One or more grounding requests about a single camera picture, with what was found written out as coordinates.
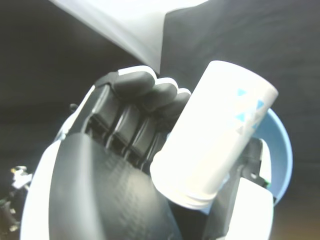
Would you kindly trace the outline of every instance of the white container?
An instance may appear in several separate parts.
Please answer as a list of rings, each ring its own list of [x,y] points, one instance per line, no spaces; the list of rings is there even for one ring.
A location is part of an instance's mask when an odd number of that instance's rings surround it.
[[[277,96],[259,75],[210,62],[150,166],[158,191],[189,209],[211,204]]]

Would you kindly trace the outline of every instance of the blue triangle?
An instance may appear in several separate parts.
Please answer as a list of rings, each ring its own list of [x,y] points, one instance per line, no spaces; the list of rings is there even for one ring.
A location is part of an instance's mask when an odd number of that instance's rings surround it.
[[[262,108],[264,105],[265,105],[265,103],[264,103],[263,101],[258,100],[258,104],[257,104],[257,106],[256,106],[256,109],[260,109],[260,108]]]
[[[245,95],[247,92],[241,88],[238,89],[238,96]]]
[[[235,116],[237,119],[239,119],[241,122],[245,122],[245,113],[241,113],[237,116]]]

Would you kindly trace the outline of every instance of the cylindrical container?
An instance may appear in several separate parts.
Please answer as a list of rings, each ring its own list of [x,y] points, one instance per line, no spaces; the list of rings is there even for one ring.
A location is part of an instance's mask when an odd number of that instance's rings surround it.
[[[154,186],[183,207],[207,207],[277,96],[259,75],[210,62],[153,159]]]

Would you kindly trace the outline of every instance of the black cloth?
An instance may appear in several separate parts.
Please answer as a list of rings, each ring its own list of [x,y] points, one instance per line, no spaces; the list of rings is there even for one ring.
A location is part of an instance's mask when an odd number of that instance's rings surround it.
[[[279,91],[272,107],[293,148],[293,175],[271,240],[319,239],[320,2],[210,0],[168,13],[161,76],[193,90],[208,63],[245,67]]]

